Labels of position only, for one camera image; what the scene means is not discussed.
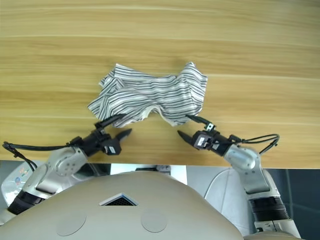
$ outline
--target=wooden table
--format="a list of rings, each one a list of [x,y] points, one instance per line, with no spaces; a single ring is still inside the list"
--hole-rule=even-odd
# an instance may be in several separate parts
[[[224,135],[279,133],[264,167],[320,168],[320,5],[297,0],[1,0],[0,141],[60,145],[97,120],[87,105],[115,63],[156,76],[188,61],[209,77],[201,116]],[[227,166],[158,115],[129,125],[105,163]],[[108,129],[112,134],[120,129]],[[49,152],[26,152],[45,160]],[[13,159],[1,148],[0,159]]]

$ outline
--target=white striped shirt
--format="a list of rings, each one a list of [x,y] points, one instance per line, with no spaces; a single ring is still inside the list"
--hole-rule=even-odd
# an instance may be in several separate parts
[[[102,91],[88,108],[99,119],[126,114],[113,124],[122,128],[142,121],[150,112],[159,113],[172,126],[186,123],[186,115],[197,115],[204,102],[208,77],[193,62],[179,75],[151,76],[116,64],[99,83]]]

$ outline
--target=white floor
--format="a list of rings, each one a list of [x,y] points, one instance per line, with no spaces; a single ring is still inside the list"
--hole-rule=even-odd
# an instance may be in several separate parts
[[[237,173],[227,167],[187,166],[187,182],[202,196],[214,180],[206,200],[235,225],[243,236],[254,232],[251,209]]]

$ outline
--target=black cable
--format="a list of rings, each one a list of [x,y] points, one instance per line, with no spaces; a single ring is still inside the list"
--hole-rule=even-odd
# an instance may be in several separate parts
[[[38,167],[37,164],[35,162],[31,161],[30,159],[26,158],[17,149],[28,150],[28,151],[53,151],[53,150],[69,147],[70,144],[67,143],[64,146],[30,146],[30,145],[13,144],[13,143],[9,143],[9,142],[5,141],[5,142],[3,142],[2,146],[7,151],[11,152],[15,158],[23,159],[29,165],[31,170],[34,172],[35,169]]]
[[[270,150],[272,147],[277,146],[279,139],[280,139],[279,134],[268,134],[268,135],[258,136],[258,137],[254,137],[254,138],[250,138],[250,139],[242,139],[240,141],[240,143],[242,143],[242,144],[261,144],[261,143],[272,141],[268,146],[266,146],[264,149],[262,149],[259,152],[259,154],[262,155],[265,152],[267,152],[268,150]]]
[[[53,151],[53,150],[63,149],[70,146],[70,144],[66,144],[63,146],[30,146],[30,145],[19,145],[19,144],[8,143],[6,141],[4,143],[8,144],[13,149],[21,149],[21,150],[28,150],[28,151]]]
[[[14,147],[12,147],[11,144],[8,143],[7,141],[3,142],[2,146],[4,147],[4,149],[6,149],[10,153],[12,153],[15,158],[23,159],[29,165],[29,167],[31,168],[32,172],[34,172],[35,169],[38,167],[37,164],[35,164],[30,159],[26,158],[22,153],[20,153],[18,150],[16,150]]]

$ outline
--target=vent grille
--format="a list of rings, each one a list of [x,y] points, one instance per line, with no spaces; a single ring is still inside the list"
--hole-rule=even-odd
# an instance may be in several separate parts
[[[115,196],[112,196],[99,203],[100,206],[137,206],[138,203],[125,195],[124,193],[119,193]]]
[[[105,206],[134,206],[134,204],[125,199],[124,197],[120,197],[117,200],[114,200],[106,204]]]

